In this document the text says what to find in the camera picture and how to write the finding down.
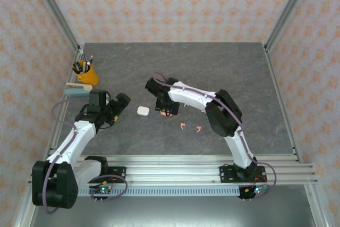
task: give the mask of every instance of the patterned wallpaper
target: patterned wallpaper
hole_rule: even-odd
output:
[[[340,0],[301,0],[270,56],[303,160],[340,224]]]
[[[80,44],[266,42],[288,0],[56,0]]]
[[[0,0],[0,222],[12,227],[73,50],[44,0]]]

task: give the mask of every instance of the purple cable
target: purple cable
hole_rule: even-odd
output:
[[[55,114],[54,114],[54,109],[62,104],[62,103],[66,103],[66,102],[82,102],[82,100],[71,100],[71,99],[66,99],[66,100],[63,100],[63,101],[60,101],[58,102],[57,104],[55,104],[53,107],[52,107],[52,110],[51,110],[51,114],[53,116],[53,118],[59,122],[59,123],[62,123],[62,124],[65,124],[65,125],[68,125],[70,126],[73,130],[74,130],[74,133],[73,133],[73,136],[72,138],[70,139],[70,141],[66,144],[66,146],[60,151],[59,155],[57,155],[54,160],[51,162],[51,164],[49,165],[48,169],[47,169],[47,172],[46,172],[46,175],[45,175],[45,179],[44,179],[44,184],[42,186],[42,205],[44,206],[44,209],[45,209],[45,212],[46,214],[53,214],[54,212],[56,212],[58,210],[58,208],[54,208],[52,211],[48,210],[48,207],[47,207],[47,201],[46,201],[46,190],[47,190],[47,183],[48,183],[48,178],[49,178],[49,175],[51,174],[51,171],[52,171],[52,168],[54,166],[54,164],[57,162],[57,160],[60,158],[60,155],[62,155],[68,148],[69,146],[71,145],[71,143],[73,143],[73,141],[75,140],[75,137],[77,136],[77,128],[76,126],[71,123],[71,122],[68,122],[68,121],[61,121],[59,120]]]
[[[153,78],[158,84],[160,84],[160,85],[163,85],[163,86],[166,86],[166,87],[170,87],[170,88],[175,88],[175,89],[181,89],[181,90],[192,91],[192,92],[197,93],[197,94],[199,94],[199,95],[202,95],[202,96],[211,98],[212,100],[214,100],[214,101],[216,101],[217,103],[219,103],[224,109],[226,109],[226,110],[228,111],[228,113],[234,118],[234,120],[237,122],[237,124],[241,127],[241,130],[239,131],[239,134],[241,133],[241,131],[243,130],[243,124],[242,124],[242,122],[241,122],[241,121],[236,117],[236,115],[229,109],[229,107],[227,107],[221,100],[219,100],[218,98],[213,97],[213,96],[211,96],[211,95],[204,94],[204,93],[202,93],[201,91],[196,90],[196,89],[193,89],[193,88],[188,88],[188,87],[184,87],[184,88],[183,88],[183,87],[181,87],[181,86],[168,85],[167,83],[164,83],[164,82],[159,81],[159,80],[156,78],[156,75],[157,75],[157,74],[160,75],[160,76],[162,76],[162,78],[164,78],[164,80],[166,80],[166,78],[165,78],[164,75],[162,75],[161,73],[155,73],[155,74],[152,76],[152,78]],[[243,147],[244,147],[244,149],[245,149],[245,152],[246,152],[248,158],[249,158],[252,162],[254,162],[255,164],[267,165],[267,166],[270,167],[271,170],[273,171],[273,175],[274,175],[273,186],[268,190],[267,193],[265,193],[265,194],[268,194],[268,193],[274,188],[274,186],[276,185],[276,180],[277,180],[276,171],[274,170],[273,166],[271,166],[269,163],[265,163],[265,162],[257,162],[257,161],[255,161],[255,160],[250,156],[249,151],[248,151],[248,149],[247,149],[247,146],[246,146],[245,141],[244,141],[244,139],[242,138],[242,136],[240,136],[240,138],[241,138],[242,145],[243,145]]]
[[[128,182],[127,182],[123,177],[121,177],[121,176],[119,176],[119,175],[100,175],[100,176],[97,176],[97,177],[93,178],[92,180],[96,180],[96,179],[99,179],[99,178],[119,178],[119,179],[123,180],[124,183],[125,183],[125,189],[124,189],[120,194],[118,194],[118,195],[116,195],[116,196],[109,197],[109,198],[105,199],[104,201],[109,201],[109,200],[117,199],[117,198],[119,198],[121,195],[123,195],[124,193],[126,193],[126,191],[127,191],[127,189],[128,189]],[[94,197],[94,193],[95,193],[96,191],[99,191],[100,189],[101,189],[101,187],[95,189],[95,190],[91,193],[91,199],[93,199],[94,201],[96,200],[95,197]]]

